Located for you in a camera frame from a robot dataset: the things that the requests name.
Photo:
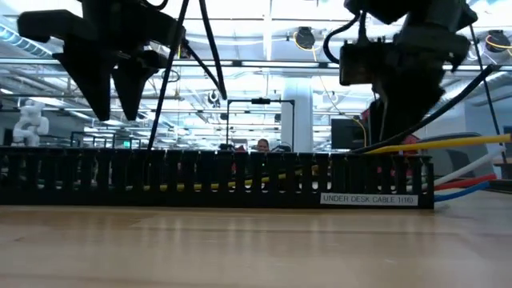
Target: white column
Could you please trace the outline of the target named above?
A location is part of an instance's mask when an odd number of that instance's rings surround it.
[[[294,152],[313,152],[313,91],[310,78],[285,78],[282,100],[295,100]],[[281,105],[281,141],[292,145],[292,105]]]

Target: red cable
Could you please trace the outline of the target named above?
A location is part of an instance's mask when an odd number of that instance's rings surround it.
[[[476,177],[476,178],[441,184],[441,185],[436,186],[434,189],[436,191],[439,191],[439,190],[446,190],[446,189],[453,189],[453,188],[466,188],[469,186],[474,186],[474,185],[480,184],[485,181],[490,181],[490,180],[495,180],[495,179],[496,179],[496,174],[492,173],[492,174],[488,174],[488,175],[480,176],[480,177]]]

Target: black cable tray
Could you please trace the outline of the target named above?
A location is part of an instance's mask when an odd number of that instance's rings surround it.
[[[434,207],[427,156],[0,147],[0,166],[0,205]]]

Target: monitor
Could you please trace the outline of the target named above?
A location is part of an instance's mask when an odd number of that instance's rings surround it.
[[[352,119],[331,119],[330,141],[332,149],[357,149],[364,147],[364,131]]]

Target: label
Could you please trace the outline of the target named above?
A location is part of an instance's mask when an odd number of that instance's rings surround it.
[[[417,195],[368,195],[322,193],[320,204],[366,206],[417,206]]]

